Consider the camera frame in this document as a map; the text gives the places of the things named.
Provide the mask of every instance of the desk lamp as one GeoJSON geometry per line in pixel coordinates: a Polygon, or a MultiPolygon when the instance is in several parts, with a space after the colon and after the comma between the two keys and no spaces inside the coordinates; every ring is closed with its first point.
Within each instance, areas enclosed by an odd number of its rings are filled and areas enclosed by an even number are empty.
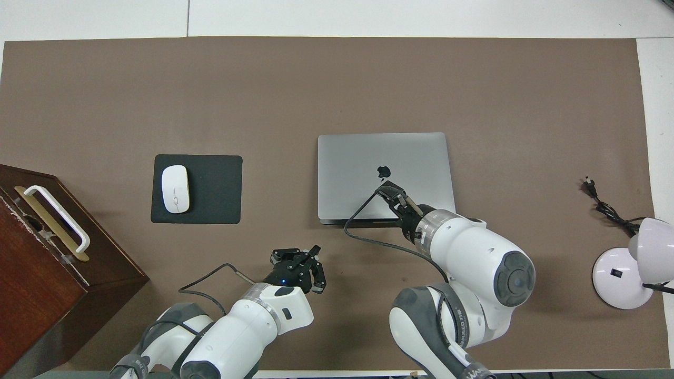
{"type": "Polygon", "coordinates": [[[599,200],[593,180],[586,177],[583,187],[596,200],[595,209],[631,237],[628,247],[607,250],[594,263],[592,283],[599,297],[613,307],[631,310],[644,305],[654,290],[674,293],[665,287],[674,280],[674,227],[650,217],[623,220],[599,200]]]}

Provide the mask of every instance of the lamp base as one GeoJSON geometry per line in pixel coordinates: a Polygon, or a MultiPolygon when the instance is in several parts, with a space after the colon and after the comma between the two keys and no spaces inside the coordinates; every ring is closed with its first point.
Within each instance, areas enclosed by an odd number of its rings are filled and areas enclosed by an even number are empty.
{"type": "Polygon", "coordinates": [[[615,247],[599,256],[592,270],[592,283],[599,297],[622,310],[644,305],[653,294],[643,288],[637,262],[624,247],[615,247]]]}

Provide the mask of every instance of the computer mouse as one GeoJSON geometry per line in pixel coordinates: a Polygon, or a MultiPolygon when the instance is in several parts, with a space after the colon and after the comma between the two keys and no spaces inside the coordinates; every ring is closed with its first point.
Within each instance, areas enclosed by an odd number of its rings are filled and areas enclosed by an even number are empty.
{"type": "Polygon", "coordinates": [[[173,165],[164,169],[162,196],[166,210],[171,213],[183,213],[189,209],[189,187],[185,166],[173,165]]]}

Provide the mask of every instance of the closed laptop lid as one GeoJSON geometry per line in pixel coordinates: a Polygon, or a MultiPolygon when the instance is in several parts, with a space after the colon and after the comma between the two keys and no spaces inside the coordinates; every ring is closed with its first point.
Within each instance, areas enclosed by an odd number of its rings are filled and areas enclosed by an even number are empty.
{"type": "MultiPolygon", "coordinates": [[[[385,181],[417,204],[455,212],[444,133],[332,134],[318,138],[318,218],[344,224],[385,181]]],[[[396,216],[376,196],[356,218],[373,223],[396,216]]]]}

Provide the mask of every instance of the wooden box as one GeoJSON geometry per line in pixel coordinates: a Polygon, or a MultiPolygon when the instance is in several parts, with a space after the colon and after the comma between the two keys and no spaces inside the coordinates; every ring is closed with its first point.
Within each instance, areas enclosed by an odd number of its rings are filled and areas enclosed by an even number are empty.
{"type": "Polygon", "coordinates": [[[66,362],[147,281],[56,177],[0,165],[2,379],[66,362]]]}

